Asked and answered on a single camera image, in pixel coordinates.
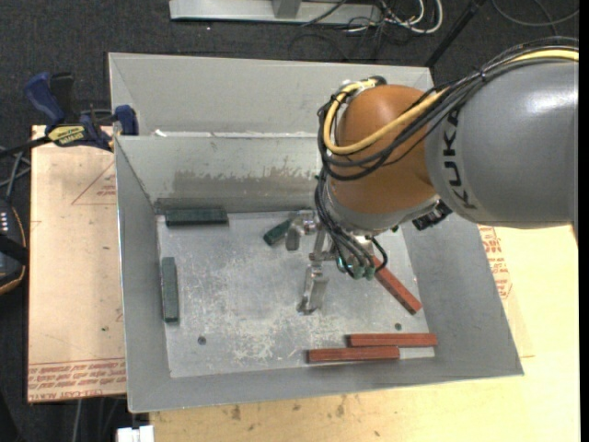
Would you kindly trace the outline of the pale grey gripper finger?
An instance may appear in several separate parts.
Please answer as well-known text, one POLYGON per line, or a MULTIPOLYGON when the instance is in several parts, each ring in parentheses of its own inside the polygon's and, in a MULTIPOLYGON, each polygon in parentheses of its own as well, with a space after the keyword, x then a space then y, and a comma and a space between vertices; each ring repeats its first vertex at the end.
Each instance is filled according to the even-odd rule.
POLYGON ((316 268, 313 265, 308 265, 301 300, 297 306, 297 311, 301 314, 312 314, 316 309, 314 304, 316 281, 316 268))
POLYGON ((329 278, 327 277, 315 277, 311 281, 311 291, 309 293, 309 311, 314 312, 316 310, 321 309, 324 296, 327 290, 327 285, 329 283, 329 278))

